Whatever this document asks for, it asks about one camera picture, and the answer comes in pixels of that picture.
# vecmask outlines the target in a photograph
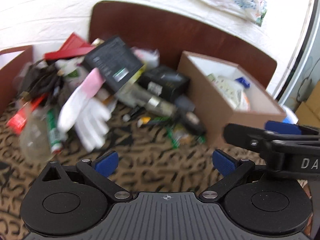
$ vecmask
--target white glove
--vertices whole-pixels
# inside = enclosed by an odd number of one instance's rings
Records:
[[[106,124],[111,118],[111,111],[96,98],[91,98],[76,119],[75,129],[87,150],[101,148],[105,144],[105,135],[109,131]]]

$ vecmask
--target patterned tablecloth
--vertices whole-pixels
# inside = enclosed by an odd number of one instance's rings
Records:
[[[28,232],[20,217],[20,204],[45,164],[28,162],[20,153],[19,140],[6,122],[15,114],[11,103],[0,117],[0,238],[22,239]],[[118,104],[108,122],[110,132],[104,146],[116,150],[120,161],[110,179],[136,191],[195,191],[197,193],[221,178],[212,166],[212,150],[204,145],[172,149],[165,129],[138,129],[136,121],[122,122],[129,108]],[[237,159],[250,158],[262,163],[258,154],[236,147],[223,149]],[[103,152],[87,153],[74,135],[68,147],[57,156],[63,165],[96,159]]]

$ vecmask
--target black box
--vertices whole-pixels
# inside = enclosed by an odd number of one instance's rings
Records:
[[[190,78],[164,65],[144,72],[138,79],[144,89],[171,103],[186,92],[189,82]]]
[[[119,36],[110,38],[90,51],[82,65],[89,72],[97,67],[106,80],[103,87],[111,94],[118,92],[143,66]]]

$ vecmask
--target pile of clutter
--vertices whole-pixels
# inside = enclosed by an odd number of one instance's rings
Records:
[[[59,154],[74,128],[88,152],[105,144],[118,101],[132,110],[123,121],[163,126],[173,146],[203,143],[206,129],[185,96],[190,78],[159,65],[157,50],[129,48],[120,37],[88,44],[73,33],[60,50],[22,70],[17,114],[7,125],[35,162]]]

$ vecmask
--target green marker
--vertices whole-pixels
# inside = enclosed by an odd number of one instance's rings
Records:
[[[46,121],[51,153],[58,154],[62,151],[63,145],[60,141],[60,133],[57,129],[57,121],[53,108],[47,112]]]

